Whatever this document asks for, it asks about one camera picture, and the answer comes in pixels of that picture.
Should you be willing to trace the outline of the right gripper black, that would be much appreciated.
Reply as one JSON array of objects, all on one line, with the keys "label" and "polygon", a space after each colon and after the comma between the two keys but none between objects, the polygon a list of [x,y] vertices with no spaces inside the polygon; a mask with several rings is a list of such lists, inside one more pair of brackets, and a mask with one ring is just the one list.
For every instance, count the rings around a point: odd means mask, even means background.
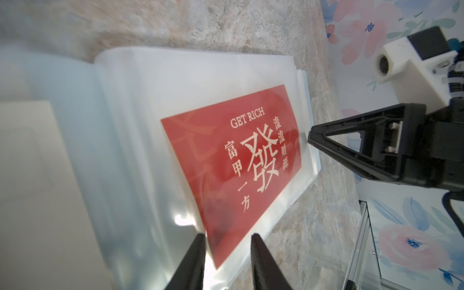
[{"label": "right gripper black", "polygon": [[[402,103],[313,126],[308,143],[357,175],[412,186],[464,190],[464,100],[425,115],[424,104]],[[333,139],[360,134],[358,150]]]}]

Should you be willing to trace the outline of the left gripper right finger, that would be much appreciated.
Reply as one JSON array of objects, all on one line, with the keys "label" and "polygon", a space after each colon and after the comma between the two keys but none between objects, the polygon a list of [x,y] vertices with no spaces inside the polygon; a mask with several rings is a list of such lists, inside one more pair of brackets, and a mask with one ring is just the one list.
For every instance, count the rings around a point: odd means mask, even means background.
[{"label": "left gripper right finger", "polygon": [[292,290],[261,236],[251,237],[251,269],[255,290]]}]

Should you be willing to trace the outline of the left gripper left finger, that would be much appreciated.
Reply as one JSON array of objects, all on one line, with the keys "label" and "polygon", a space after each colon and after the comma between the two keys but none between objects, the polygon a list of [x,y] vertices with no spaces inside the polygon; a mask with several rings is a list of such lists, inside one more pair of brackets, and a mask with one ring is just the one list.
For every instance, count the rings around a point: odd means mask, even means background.
[{"label": "left gripper left finger", "polygon": [[165,290],[202,290],[206,251],[206,236],[198,233]]}]

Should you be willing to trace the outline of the red card get rich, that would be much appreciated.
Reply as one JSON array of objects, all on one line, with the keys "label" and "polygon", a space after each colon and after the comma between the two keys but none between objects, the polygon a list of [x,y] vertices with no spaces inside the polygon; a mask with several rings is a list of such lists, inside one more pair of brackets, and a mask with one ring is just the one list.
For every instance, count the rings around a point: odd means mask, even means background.
[{"label": "red card get rich", "polygon": [[302,168],[284,85],[161,121],[220,267]]}]

